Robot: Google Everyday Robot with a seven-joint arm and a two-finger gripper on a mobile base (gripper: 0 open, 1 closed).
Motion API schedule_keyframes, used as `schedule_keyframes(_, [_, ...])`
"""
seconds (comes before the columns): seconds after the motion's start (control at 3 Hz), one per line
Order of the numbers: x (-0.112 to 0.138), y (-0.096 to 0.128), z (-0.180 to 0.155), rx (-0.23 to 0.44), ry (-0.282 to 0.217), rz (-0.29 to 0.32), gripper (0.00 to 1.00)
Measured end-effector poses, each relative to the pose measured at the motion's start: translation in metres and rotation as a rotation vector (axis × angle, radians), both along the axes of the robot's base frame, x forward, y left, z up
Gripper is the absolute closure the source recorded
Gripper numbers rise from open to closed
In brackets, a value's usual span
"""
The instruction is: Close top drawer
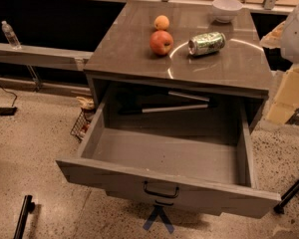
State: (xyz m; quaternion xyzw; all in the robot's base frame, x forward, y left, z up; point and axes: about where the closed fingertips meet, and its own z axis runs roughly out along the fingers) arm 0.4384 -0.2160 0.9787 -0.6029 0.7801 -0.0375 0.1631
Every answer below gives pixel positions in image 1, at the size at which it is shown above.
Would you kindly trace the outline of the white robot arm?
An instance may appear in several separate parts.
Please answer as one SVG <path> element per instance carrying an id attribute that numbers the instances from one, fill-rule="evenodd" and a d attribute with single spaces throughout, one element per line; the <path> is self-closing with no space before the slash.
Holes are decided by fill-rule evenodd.
<path id="1" fill-rule="evenodd" d="M 283 74 L 266 116 L 271 122 L 285 124 L 299 109 L 299 4 L 284 22 L 261 39 L 260 45 L 269 49 L 279 48 L 281 57 L 292 63 Z"/>

